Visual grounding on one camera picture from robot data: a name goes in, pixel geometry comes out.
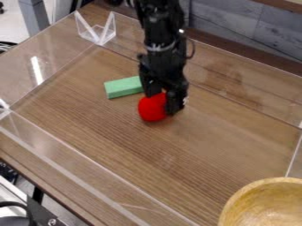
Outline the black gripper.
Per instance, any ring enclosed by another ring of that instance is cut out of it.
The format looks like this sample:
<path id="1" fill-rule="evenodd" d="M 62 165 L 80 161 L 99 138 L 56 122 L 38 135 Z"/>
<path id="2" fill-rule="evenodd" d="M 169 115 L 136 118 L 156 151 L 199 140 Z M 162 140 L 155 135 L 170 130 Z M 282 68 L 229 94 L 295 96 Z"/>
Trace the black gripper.
<path id="1" fill-rule="evenodd" d="M 166 90 L 166 113 L 174 116 L 187 102 L 186 47 L 175 47 L 163 52 L 148 51 L 146 54 L 140 53 L 136 59 L 146 96 L 151 97 Z"/>

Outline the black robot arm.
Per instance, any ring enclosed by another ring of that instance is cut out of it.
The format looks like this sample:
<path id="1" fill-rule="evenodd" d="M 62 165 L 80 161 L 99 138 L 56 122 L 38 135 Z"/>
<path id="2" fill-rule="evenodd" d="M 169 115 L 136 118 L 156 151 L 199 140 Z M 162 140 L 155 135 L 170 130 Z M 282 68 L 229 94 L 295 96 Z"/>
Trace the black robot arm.
<path id="1" fill-rule="evenodd" d="M 147 97 L 166 92 L 165 112 L 173 116 L 186 106 L 189 56 L 185 12 L 178 0 L 135 0 L 136 16 L 144 31 L 146 53 L 140 53 L 139 78 Z"/>

